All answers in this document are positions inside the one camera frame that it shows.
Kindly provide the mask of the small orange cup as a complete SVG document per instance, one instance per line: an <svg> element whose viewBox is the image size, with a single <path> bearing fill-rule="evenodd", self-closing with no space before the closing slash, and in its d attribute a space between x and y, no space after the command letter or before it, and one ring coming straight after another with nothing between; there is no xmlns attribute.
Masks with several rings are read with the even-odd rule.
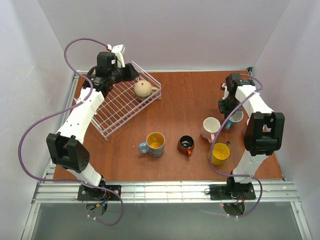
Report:
<svg viewBox="0 0 320 240"><path fill-rule="evenodd" d="M180 152L187 154L188 157L192 155L192 150L195 147L194 139L189 135L182 136L177 144L177 148Z"/></svg>

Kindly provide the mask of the light pink faceted mug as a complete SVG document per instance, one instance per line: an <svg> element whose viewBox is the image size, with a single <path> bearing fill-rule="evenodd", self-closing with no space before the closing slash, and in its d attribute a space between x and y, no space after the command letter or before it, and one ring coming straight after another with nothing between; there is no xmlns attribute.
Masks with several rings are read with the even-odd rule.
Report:
<svg viewBox="0 0 320 240"><path fill-rule="evenodd" d="M215 139L215 134L218 132L220 127L221 124L218 119L214 117L208 117L202 123L200 134L202 138L208 140L208 142L212 144Z"/></svg>

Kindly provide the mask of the blue mug with yellow inside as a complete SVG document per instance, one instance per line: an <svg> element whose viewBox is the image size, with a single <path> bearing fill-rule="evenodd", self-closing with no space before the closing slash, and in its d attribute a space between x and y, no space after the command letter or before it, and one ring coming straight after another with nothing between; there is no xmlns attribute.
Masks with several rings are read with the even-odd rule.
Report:
<svg viewBox="0 0 320 240"><path fill-rule="evenodd" d="M159 132L150 133L146 141L138 146L141 154L149 154L153 158L161 157L165 152L165 137Z"/></svg>

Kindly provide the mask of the beige round mug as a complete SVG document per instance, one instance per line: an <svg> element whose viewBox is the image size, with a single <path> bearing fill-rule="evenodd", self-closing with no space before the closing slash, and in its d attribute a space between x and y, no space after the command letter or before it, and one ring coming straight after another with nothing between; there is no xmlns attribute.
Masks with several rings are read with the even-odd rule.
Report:
<svg viewBox="0 0 320 240"><path fill-rule="evenodd" d="M158 88L152 86L152 84L147 80L139 80L134 85L134 93L139 100L145 100L148 98L153 92L157 91Z"/></svg>

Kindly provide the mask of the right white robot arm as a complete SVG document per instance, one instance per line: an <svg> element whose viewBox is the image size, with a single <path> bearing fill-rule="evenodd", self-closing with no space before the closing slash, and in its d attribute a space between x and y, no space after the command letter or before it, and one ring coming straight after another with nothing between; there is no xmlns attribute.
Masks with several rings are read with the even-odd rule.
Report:
<svg viewBox="0 0 320 240"><path fill-rule="evenodd" d="M232 73L221 85L224 97L218 100L219 112L230 119L244 109L249 117L243 144L245 151L237 167L227 178L229 192L250 192L252 177L261 163L282 145L285 116L272 110L260 97L254 78L242 79L243 74Z"/></svg>

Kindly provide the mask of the teal dotted mug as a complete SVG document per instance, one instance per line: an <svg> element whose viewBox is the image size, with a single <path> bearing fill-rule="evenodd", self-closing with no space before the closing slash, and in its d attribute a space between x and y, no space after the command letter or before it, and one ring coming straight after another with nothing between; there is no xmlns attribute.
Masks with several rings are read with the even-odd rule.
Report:
<svg viewBox="0 0 320 240"><path fill-rule="evenodd" d="M225 124L225 129L229 130L232 125L239 123L244 117L242 110L237 110L227 121Z"/></svg>

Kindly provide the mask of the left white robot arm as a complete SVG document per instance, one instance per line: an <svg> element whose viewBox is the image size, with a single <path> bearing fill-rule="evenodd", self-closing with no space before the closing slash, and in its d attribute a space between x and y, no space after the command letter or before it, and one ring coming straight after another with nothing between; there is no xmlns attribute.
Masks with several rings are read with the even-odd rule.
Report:
<svg viewBox="0 0 320 240"><path fill-rule="evenodd" d="M77 100L80 105L71 111L57 133L46 138L53 163L93 186L98 186L103 177L90 165L90 153L83 145L88 126L113 85L139 76L131 63L125 63L122 50L100 52L96 62L82 85Z"/></svg>

